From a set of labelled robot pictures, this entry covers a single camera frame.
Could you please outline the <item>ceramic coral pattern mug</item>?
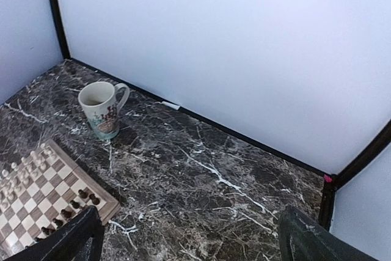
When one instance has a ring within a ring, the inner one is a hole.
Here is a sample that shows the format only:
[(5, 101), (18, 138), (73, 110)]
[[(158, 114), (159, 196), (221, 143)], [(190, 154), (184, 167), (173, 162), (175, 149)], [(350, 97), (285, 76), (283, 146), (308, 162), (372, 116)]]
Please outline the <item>ceramic coral pattern mug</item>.
[(88, 84), (78, 94), (78, 101), (94, 133), (101, 140), (116, 137), (120, 130), (119, 112), (128, 100), (130, 88), (124, 83), (106, 81)]

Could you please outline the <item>white chess pieces row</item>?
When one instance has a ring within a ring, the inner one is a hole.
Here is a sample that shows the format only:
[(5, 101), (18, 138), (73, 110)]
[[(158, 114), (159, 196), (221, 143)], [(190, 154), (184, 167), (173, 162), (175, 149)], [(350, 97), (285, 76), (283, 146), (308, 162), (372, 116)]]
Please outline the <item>white chess pieces row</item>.
[(57, 174), (53, 164), (58, 156), (46, 144), (42, 144), (29, 156), (22, 157), (21, 163), (11, 164), (11, 171), (1, 172), (1, 211), (5, 212), (16, 200), (26, 193), (28, 198), (35, 196)]

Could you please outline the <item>dark chess pawn corner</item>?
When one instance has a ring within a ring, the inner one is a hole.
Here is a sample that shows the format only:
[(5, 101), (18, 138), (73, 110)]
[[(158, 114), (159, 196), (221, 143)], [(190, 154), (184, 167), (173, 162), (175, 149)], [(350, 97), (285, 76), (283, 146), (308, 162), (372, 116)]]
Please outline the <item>dark chess pawn corner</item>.
[(78, 195), (82, 199), (86, 199), (88, 197), (88, 194), (85, 191), (83, 191), (82, 189), (78, 190)]

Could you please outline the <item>black corner frame post left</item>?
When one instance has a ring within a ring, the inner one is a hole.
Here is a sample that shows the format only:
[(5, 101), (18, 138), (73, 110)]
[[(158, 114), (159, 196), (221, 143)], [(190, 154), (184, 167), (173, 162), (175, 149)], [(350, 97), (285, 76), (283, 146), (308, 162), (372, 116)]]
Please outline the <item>black corner frame post left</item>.
[(58, 0), (49, 0), (51, 14), (54, 22), (54, 27), (56, 30), (57, 40), (59, 42), (60, 51), (62, 53), (63, 59), (70, 59), (71, 54), (68, 48), (67, 38), (64, 31), (64, 25), (62, 23), (62, 18), (60, 14), (60, 7)]

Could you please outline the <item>black corner frame post right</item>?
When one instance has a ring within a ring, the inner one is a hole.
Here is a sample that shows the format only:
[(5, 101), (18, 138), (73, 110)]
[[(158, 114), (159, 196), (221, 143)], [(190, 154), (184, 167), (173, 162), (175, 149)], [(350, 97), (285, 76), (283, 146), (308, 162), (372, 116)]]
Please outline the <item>black corner frame post right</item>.
[(390, 144), (390, 121), (339, 174), (324, 175), (324, 186), (318, 224), (330, 229), (334, 212), (335, 194), (362, 172)]

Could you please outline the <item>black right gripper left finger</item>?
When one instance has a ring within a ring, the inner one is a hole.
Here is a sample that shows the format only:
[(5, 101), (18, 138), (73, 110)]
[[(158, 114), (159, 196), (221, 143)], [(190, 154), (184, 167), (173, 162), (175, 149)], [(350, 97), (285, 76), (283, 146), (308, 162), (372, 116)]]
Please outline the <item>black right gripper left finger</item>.
[(9, 260), (100, 260), (104, 227), (96, 207), (87, 207), (42, 241)]

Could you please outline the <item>wooden chess board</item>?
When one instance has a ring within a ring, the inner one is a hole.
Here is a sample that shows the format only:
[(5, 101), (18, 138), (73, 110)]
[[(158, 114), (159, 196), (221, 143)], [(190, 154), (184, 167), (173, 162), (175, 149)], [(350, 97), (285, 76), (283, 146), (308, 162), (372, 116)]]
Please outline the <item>wooden chess board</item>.
[[(53, 148), (57, 154), (58, 160), (53, 164), (57, 174), (35, 196), (28, 198), (24, 193), (9, 209), (1, 211), (1, 252), (7, 257), (45, 238), (48, 232), (69, 222), (85, 207), (96, 207), (102, 224), (107, 224), (120, 208), (118, 200), (52, 139), (42, 144)], [(86, 199), (79, 197), (79, 189), (88, 194)], [(94, 205), (89, 194), (95, 194), (100, 204)]]

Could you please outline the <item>black corner frame post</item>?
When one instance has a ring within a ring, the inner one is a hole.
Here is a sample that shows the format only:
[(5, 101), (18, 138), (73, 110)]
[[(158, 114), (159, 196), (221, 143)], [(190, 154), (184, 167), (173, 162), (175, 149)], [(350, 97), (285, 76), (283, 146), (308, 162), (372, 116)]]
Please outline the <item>black corner frame post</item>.
[(390, 121), (339, 174), (324, 175), (324, 186), (318, 224), (330, 229), (334, 212), (335, 194), (362, 172), (390, 144)]
[(62, 53), (63, 59), (70, 59), (71, 54), (68, 48), (67, 38), (64, 31), (64, 25), (62, 23), (62, 18), (60, 14), (60, 7), (58, 0), (49, 0), (51, 14), (54, 22), (54, 27), (56, 30), (57, 40), (59, 42), (60, 51)]

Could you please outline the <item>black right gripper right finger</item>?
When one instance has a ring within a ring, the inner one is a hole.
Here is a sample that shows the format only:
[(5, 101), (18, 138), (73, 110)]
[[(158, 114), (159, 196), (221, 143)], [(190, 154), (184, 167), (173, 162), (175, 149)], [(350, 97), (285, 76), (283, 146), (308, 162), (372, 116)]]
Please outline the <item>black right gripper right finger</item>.
[(292, 206), (280, 215), (278, 236), (282, 260), (374, 260)]

